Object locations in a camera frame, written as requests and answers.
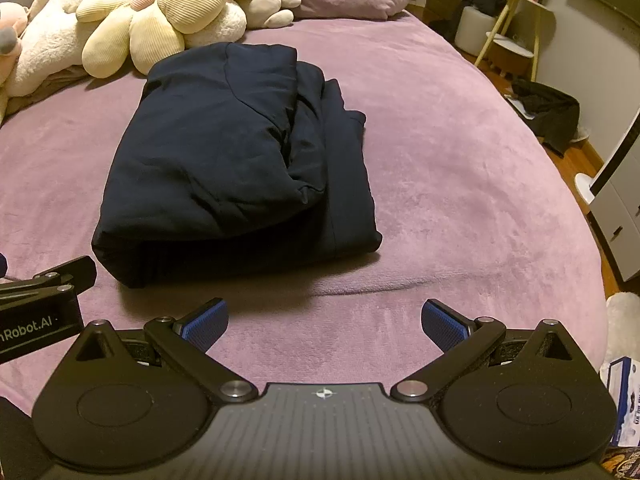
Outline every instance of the black bag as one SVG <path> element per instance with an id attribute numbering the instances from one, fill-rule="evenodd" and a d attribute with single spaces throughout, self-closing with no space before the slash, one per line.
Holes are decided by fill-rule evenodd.
<path id="1" fill-rule="evenodd" d="M 522 120 L 543 144 L 559 156 L 569 147 L 580 119 L 580 103 L 570 95 L 540 83 L 516 79 L 511 85 L 514 94 L 533 119 Z"/>

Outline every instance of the bed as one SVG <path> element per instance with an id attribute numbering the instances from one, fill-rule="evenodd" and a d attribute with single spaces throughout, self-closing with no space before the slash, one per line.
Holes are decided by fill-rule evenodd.
<path id="1" fill-rule="evenodd" d="M 383 243 L 375 254 L 281 274 L 130 290 L 98 266 L 85 322 L 118 329 L 179 317 L 221 296 L 225 336 L 209 351 L 267 381 L 379 381 L 439 355 L 420 309 L 437 298 L 512 328 L 562 320 L 591 363 L 606 348 L 600 255 L 569 189 L 491 83 L 407 12 L 386 22 L 301 20 L 248 32 L 295 47 L 367 115 L 364 155 Z M 91 254 L 102 189 L 144 79 L 85 80 L 0 129 L 0 251 L 28 278 Z M 0 396 L 25 412 L 66 340 L 0 366 Z"/>

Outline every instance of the white fluffy rug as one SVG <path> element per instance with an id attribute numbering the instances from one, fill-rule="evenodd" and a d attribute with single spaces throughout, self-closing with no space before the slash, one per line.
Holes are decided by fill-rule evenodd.
<path id="1" fill-rule="evenodd" d="M 629 356 L 640 361 L 640 298 L 619 292 L 607 300 L 609 339 L 604 362 Z"/>

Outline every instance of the white plush toy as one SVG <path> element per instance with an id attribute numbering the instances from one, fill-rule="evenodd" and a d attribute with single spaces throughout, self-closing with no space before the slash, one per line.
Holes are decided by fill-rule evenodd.
<path id="1" fill-rule="evenodd" d="M 34 93 L 50 76 L 83 65 L 96 77 L 131 55 L 142 73 L 185 48 L 237 41 L 246 28 L 285 27 L 300 0 L 36 0 L 22 53 L 0 88 L 6 101 Z"/>
<path id="2" fill-rule="evenodd" d="M 293 22 L 301 0 L 236 0 L 246 15 L 246 28 L 279 28 Z"/>

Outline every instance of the white stool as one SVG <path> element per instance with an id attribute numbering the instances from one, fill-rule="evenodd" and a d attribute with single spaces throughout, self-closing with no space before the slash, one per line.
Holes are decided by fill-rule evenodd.
<path id="1" fill-rule="evenodd" d="M 472 56 L 480 54 L 486 41 L 486 34 L 494 28 L 495 18 L 480 12 L 473 6 L 462 10 L 460 25 L 454 43 L 460 50 Z"/>

